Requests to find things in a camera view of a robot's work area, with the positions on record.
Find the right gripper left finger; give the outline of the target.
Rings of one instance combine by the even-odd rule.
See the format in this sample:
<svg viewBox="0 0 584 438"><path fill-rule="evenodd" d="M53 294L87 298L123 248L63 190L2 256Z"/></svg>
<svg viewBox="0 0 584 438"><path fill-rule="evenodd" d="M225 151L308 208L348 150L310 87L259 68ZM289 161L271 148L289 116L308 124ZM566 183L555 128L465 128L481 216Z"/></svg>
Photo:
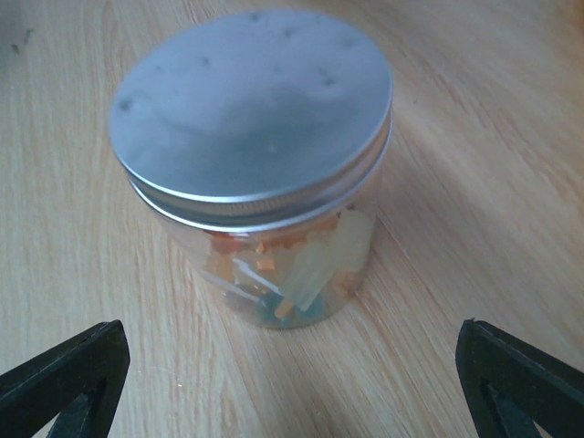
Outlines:
<svg viewBox="0 0 584 438"><path fill-rule="evenodd" d="M109 435L130 366L119 320L101 322L1 375L1 435Z"/></svg>

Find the grey round jar lid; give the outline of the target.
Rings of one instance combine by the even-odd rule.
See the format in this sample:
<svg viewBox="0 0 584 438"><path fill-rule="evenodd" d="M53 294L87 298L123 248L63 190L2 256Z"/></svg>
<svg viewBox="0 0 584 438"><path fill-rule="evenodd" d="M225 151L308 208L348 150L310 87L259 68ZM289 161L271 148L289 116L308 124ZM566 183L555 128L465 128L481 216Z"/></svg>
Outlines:
<svg viewBox="0 0 584 438"><path fill-rule="evenodd" d="M168 39L120 83L113 150L152 204L221 226L290 218L352 191L385 142L378 46L331 16L221 16Z"/></svg>

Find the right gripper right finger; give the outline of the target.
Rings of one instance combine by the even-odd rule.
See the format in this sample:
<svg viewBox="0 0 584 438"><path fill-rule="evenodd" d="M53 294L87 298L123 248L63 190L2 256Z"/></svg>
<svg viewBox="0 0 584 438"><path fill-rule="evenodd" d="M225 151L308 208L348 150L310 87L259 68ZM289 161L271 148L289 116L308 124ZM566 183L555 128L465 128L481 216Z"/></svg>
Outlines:
<svg viewBox="0 0 584 438"><path fill-rule="evenodd" d="M455 364L480 437L583 435L583 372L496 326L464 321Z"/></svg>

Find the clear plastic jar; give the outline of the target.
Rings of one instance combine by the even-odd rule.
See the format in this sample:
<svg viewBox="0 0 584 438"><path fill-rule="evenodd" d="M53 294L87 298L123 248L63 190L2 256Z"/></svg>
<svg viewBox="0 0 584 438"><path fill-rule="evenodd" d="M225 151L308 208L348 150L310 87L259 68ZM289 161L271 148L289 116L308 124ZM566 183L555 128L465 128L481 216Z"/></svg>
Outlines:
<svg viewBox="0 0 584 438"><path fill-rule="evenodd" d="M255 131L121 154L136 194L224 302L259 327L341 309L370 256L391 131L359 146Z"/></svg>

